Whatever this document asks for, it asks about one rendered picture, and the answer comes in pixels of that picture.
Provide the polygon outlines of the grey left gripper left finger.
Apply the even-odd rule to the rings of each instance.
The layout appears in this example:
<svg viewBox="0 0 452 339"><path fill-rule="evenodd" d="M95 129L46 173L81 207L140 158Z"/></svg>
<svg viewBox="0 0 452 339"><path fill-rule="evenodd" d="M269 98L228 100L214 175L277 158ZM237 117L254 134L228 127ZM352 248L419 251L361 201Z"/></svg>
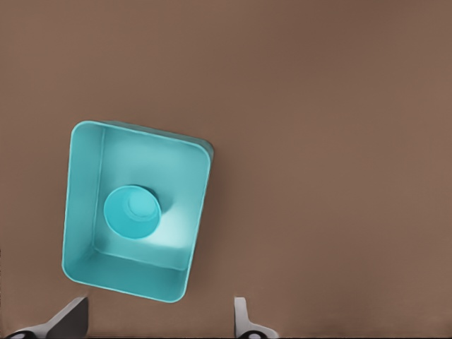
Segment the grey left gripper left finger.
<svg viewBox="0 0 452 339"><path fill-rule="evenodd" d="M4 339L84 339L88 333L88 298L77 297L50 320L22 328Z"/></svg>

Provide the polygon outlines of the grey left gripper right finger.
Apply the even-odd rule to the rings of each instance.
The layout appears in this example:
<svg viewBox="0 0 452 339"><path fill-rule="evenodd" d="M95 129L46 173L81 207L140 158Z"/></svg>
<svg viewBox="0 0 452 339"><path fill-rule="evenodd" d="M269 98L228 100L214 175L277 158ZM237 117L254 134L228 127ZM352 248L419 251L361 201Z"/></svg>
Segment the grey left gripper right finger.
<svg viewBox="0 0 452 339"><path fill-rule="evenodd" d="M234 335L236 339L278 339L278 333L249 319L246 299L234 298Z"/></svg>

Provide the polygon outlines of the teal plastic cup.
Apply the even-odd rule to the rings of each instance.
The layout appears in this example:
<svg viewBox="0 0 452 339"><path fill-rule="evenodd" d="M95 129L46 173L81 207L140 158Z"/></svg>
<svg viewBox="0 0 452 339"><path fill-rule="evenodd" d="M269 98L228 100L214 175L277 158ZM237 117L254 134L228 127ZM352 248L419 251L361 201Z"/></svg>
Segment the teal plastic cup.
<svg viewBox="0 0 452 339"><path fill-rule="evenodd" d="M150 236L161 221L161 207L155 195L137 185L120 186L106 198L103 214L109 228L127 239Z"/></svg>

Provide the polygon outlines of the teal rectangular plastic box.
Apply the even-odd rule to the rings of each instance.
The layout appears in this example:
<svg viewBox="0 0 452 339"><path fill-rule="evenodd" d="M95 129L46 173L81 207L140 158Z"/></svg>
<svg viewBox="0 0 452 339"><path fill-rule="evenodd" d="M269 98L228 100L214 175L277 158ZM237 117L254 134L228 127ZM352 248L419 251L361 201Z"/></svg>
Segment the teal rectangular plastic box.
<svg viewBox="0 0 452 339"><path fill-rule="evenodd" d="M201 138L121 121L71 132L61 266L71 280L173 303L185 294L213 163ZM154 233L127 239L105 221L107 196L137 185L160 203Z"/></svg>

